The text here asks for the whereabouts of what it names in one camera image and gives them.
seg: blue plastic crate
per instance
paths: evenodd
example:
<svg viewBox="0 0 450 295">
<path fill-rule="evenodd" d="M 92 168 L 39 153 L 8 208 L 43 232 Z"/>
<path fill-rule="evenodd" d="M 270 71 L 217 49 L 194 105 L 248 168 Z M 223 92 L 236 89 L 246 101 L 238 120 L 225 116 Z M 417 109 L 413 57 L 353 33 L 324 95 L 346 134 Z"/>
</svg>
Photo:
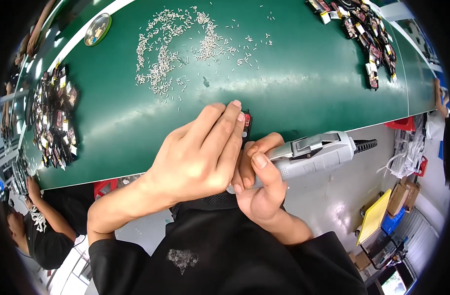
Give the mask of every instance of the blue plastic crate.
<svg viewBox="0 0 450 295">
<path fill-rule="evenodd" d="M 399 225 L 399 223 L 402 220 L 402 217 L 404 217 L 405 214 L 405 208 L 402 207 L 399 214 L 394 216 L 394 218 L 390 218 L 387 214 L 386 217 L 384 217 L 384 220 L 382 221 L 381 227 L 386 233 L 391 234 L 394 229 Z"/>
</svg>

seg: finger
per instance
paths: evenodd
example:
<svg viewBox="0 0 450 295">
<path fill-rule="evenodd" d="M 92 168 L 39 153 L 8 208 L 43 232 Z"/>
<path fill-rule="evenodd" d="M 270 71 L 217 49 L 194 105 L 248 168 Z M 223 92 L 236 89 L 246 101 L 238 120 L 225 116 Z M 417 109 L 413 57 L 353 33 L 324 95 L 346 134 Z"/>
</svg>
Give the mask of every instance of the finger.
<svg viewBox="0 0 450 295">
<path fill-rule="evenodd" d="M 189 132 L 184 136 L 186 144 L 196 145 L 200 148 L 225 109 L 226 107 L 223 103 L 213 103 L 204 107 L 202 112 L 197 116 L 197 119 L 194 120 L 194 124 L 191 126 Z"/>
<path fill-rule="evenodd" d="M 252 167 L 252 158 L 246 155 L 247 151 L 255 144 L 254 141 L 248 141 L 243 147 L 244 155 L 241 157 L 239 171 L 243 186 L 245 189 L 250 189 L 255 183 L 255 173 Z"/>
<path fill-rule="evenodd" d="M 285 197 L 285 188 L 279 170 L 262 152 L 257 152 L 252 157 L 252 166 L 263 183 L 266 198 L 273 203 L 282 202 Z"/>
<path fill-rule="evenodd" d="M 184 126 L 181 126 L 181 127 L 177 128 L 177 129 L 175 129 L 174 131 L 172 131 L 169 134 L 174 136 L 174 137 L 176 137 L 176 138 L 181 139 L 189 132 L 189 130 L 193 126 L 194 122 L 195 122 L 195 120 L 192 121 L 192 122 L 187 123 Z"/>
<path fill-rule="evenodd" d="M 221 154 L 218 157 L 217 170 L 222 171 L 222 173 L 228 173 L 228 171 L 230 171 L 230 175 L 233 175 L 234 168 L 236 167 L 238 160 L 238 155 L 240 154 L 241 143 L 243 142 L 241 135 L 243 134 L 243 129 L 245 128 L 244 114 L 241 113 L 240 117 L 241 121 L 235 119 L 235 128 L 223 147 L 223 150 L 218 151 L 218 153 L 221 152 Z"/>
<path fill-rule="evenodd" d="M 236 160 L 235 172 L 232 177 L 231 185 L 235 190 L 235 194 L 241 194 L 244 191 L 243 182 L 241 181 L 240 171 L 238 167 L 240 167 L 241 153 L 238 154 L 238 159 Z"/>
<path fill-rule="evenodd" d="M 246 152 L 248 157 L 253 156 L 257 151 L 267 152 L 270 149 L 281 146 L 284 144 L 284 139 L 281 134 L 273 132 L 269 133 L 267 136 L 262 139 L 257 140 L 255 144 Z"/>
<path fill-rule="evenodd" d="M 228 149 L 232 150 L 229 150 L 228 152 L 232 152 L 236 160 L 238 151 L 235 147 L 238 142 L 240 142 L 241 147 L 241 134 L 243 133 L 245 124 L 244 119 L 245 115 L 241 112 L 241 103 L 239 101 L 229 103 L 225 109 L 225 112 L 216 121 L 216 124 L 212 127 L 212 130 L 210 130 L 209 135 L 205 138 L 200 149 L 207 154 L 218 158 L 222 154 L 225 145 L 229 142 L 231 135 L 234 134 L 234 139 L 230 141 L 228 146 Z"/>
</svg>

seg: cardboard box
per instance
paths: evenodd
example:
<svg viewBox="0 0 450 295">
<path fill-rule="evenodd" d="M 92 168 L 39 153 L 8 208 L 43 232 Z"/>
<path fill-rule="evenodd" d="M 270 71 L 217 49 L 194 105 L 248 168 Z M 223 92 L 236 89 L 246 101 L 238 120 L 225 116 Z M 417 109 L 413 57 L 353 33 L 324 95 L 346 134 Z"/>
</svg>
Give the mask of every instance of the cardboard box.
<svg viewBox="0 0 450 295">
<path fill-rule="evenodd" d="M 350 257 L 350 259 L 351 259 L 351 261 L 352 261 L 353 263 L 356 262 L 356 256 L 354 256 L 353 253 L 349 253 L 348 256 Z"/>
<path fill-rule="evenodd" d="M 356 268 L 358 269 L 358 271 L 363 270 L 364 268 L 366 268 L 367 266 L 369 266 L 371 264 L 370 259 L 366 256 L 366 254 L 364 254 L 364 252 L 359 253 L 356 257 L 355 257 L 355 263 L 354 265 L 356 265 Z"/>
<path fill-rule="evenodd" d="M 421 186 L 418 183 L 413 183 L 410 181 L 407 181 L 407 178 L 404 177 L 401 179 L 401 185 L 405 186 L 409 190 L 409 194 L 407 195 L 407 198 L 404 202 L 405 212 L 410 213 L 410 211 L 413 208 L 413 205 L 415 204 L 415 200 L 417 200 L 417 196 L 420 193 Z"/>
<path fill-rule="evenodd" d="M 398 215 L 408 195 L 409 190 L 406 187 L 401 184 L 395 186 L 387 205 L 387 212 L 393 216 Z"/>
</svg>

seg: black cable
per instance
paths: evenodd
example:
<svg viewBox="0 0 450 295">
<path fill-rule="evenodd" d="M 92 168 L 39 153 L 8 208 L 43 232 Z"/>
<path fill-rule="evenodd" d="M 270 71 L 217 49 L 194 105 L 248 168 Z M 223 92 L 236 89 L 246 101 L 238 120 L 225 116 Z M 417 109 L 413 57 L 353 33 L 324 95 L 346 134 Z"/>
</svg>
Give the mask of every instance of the black cable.
<svg viewBox="0 0 450 295">
<path fill-rule="evenodd" d="M 373 147 L 377 146 L 377 139 L 371 139 L 371 140 L 354 140 L 354 144 L 356 145 L 356 150 L 354 151 L 354 154 L 357 154 L 359 152 L 372 149 Z"/>
<path fill-rule="evenodd" d="M 79 243 L 77 243 L 76 245 L 74 245 L 73 248 L 74 248 L 75 246 L 78 246 L 78 245 L 81 244 L 82 242 L 84 242 L 84 240 L 86 239 L 86 237 L 87 237 L 87 235 L 84 236 L 84 239 L 82 239 L 82 241 L 80 241 Z"/>
</svg>

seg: fingernail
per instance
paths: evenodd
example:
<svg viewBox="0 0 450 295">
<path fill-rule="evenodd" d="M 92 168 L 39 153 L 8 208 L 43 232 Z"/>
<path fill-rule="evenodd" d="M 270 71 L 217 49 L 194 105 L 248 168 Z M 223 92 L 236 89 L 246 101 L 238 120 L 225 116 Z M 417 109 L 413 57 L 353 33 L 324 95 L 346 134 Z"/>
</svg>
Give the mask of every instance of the fingernail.
<svg viewBox="0 0 450 295">
<path fill-rule="evenodd" d="M 257 152 L 253 155 L 253 164 L 255 164 L 256 168 L 263 169 L 268 164 L 268 159 L 262 152 Z"/>
<path fill-rule="evenodd" d="M 246 152 L 246 155 L 248 156 L 248 157 L 251 157 L 252 155 L 254 155 L 254 153 L 256 153 L 257 152 L 257 146 L 256 145 L 253 145 L 247 152 Z"/>
<path fill-rule="evenodd" d="M 249 178 L 243 178 L 243 185 L 245 186 L 245 188 L 250 188 L 252 185 L 252 182 Z"/>
<path fill-rule="evenodd" d="M 238 121 L 243 122 L 245 120 L 245 114 L 243 112 L 240 112 L 238 115 L 238 118 L 236 118 Z"/>
<path fill-rule="evenodd" d="M 233 189 L 235 190 L 235 193 L 236 193 L 236 194 L 240 194 L 240 193 L 243 192 L 243 189 L 241 188 L 240 185 L 234 185 L 234 186 L 233 186 Z"/>
<path fill-rule="evenodd" d="M 241 102 L 240 101 L 237 101 L 237 100 L 234 100 L 234 101 L 232 101 L 232 103 L 234 104 L 234 105 L 236 105 L 237 107 L 241 107 Z"/>
</svg>

